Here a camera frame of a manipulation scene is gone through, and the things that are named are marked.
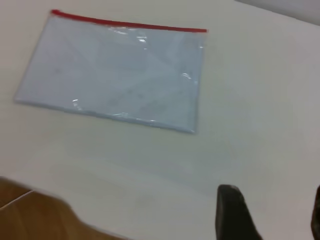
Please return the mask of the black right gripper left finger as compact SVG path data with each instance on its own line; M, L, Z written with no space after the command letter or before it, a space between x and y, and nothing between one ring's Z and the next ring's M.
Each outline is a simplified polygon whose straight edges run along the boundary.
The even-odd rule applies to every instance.
M217 188L215 233L217 240L261 240L245 198L238 187Z

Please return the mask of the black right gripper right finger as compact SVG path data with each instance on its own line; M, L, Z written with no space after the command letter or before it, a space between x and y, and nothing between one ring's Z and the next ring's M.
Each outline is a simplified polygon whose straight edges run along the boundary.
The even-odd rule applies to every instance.
M316 190L310 227L313 237L320 238L320 186Z

